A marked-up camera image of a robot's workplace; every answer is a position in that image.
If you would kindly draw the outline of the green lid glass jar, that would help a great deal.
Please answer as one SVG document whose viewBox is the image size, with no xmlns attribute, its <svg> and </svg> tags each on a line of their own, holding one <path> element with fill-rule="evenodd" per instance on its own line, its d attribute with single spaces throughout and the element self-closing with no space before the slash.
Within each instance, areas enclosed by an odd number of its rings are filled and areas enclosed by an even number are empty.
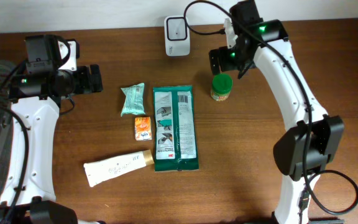
<svg viewBox="0 0 358 224">
<path fill-rule="evenodd" d="M 211 86 L 211 97 L 215 101 L 228 99 L 232 90 L 232 78 L 225 73 L 215 75 Z"/>
</svg>

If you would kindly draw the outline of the light green snack packet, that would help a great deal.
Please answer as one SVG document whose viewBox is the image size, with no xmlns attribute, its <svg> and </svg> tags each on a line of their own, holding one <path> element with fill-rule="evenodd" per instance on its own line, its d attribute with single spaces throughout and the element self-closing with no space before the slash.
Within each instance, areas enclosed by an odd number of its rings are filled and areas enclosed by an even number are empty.
<svg viewBox="0 0 358 224">
<path fill-rule="evenodd" d="M 121 117 L 125 114 L 143 115 L 144 109 L 144 83 L 121 88 L 125 95 L 124 105 L 121 110 Z"/>
</svg>

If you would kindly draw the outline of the orange small box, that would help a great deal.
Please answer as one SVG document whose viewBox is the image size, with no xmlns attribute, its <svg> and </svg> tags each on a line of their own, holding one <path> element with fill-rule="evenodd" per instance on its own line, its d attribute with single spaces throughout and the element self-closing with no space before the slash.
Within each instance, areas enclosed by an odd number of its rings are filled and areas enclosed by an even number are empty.
<svg viewBox="0 0 358 224">
<path fill-rule="evenodd" d="M 134 125 L 136 141 L 152 140 L 152 126 L 150 117 L 136 117 Z"/>
</svg>

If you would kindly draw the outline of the white tube with gold cap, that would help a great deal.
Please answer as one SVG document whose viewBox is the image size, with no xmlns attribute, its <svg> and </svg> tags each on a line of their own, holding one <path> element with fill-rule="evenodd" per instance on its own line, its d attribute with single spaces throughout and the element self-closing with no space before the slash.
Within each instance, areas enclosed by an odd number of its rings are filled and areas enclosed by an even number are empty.
<svg viewBox="0 0 358 224">
<path fill-rule="evenodd" d="M 83 164 L 90 187 L 154 164 L 151 150 L 133 152 Z"/>
</svg>

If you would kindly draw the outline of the green 3M sponge package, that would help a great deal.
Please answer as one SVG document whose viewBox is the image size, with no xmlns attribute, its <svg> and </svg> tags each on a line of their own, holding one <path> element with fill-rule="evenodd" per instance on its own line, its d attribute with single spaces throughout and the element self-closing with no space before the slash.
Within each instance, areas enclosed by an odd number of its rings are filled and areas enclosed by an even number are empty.
<svg viewBox="0 0 358 224">
<path fill-rule="evenodd" d="M 194 122 L 193 87 L 153 88 L 155 171 L 199 169 Z"/>
</svg>

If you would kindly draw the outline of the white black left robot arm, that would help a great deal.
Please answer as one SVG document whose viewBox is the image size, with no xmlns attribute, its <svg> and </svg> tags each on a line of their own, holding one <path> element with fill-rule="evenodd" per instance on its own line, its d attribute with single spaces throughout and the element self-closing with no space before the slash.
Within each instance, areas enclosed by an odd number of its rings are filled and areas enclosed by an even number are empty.
<svg viewBox="0 0 358 224">
<path fill-rule="evenodd" d="M 62 100 L 103 90 L 99 66 L 78 66 L 80 45 L 59 35 L 25 38 L 27 58 L 3 81 L 9 106 L 0 149 L 12 131 L 7 180 L 0 196 L 0 223 L 81 223 L 74 210 L 56 202 L 52 180 L 53 137 L 64 113 Z"/>
</svg>

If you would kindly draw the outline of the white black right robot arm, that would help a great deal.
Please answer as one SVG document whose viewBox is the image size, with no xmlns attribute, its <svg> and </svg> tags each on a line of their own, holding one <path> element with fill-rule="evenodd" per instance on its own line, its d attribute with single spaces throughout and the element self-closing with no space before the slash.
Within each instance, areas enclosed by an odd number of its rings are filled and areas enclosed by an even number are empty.
<svg viewBox="0 0 358 224">
<path fill-rule="evenodd" d="M 227 45 L 211 50 L 213 75 L 238 70 L 242 77 L 259 69 L 280 108 L 285 134 L 273 147 L 282 173 L 280 200 L 272 223 L 312 223 L 311 202 L 323 211 L 313 188 L 333 161 L 344 132 L 339 116 L 330 116 L 310 90 L 296 63 L 289 36 L 279 20 L 264 21 L 254 1 L 240 1 L 224 22 Z"/>
</svg>

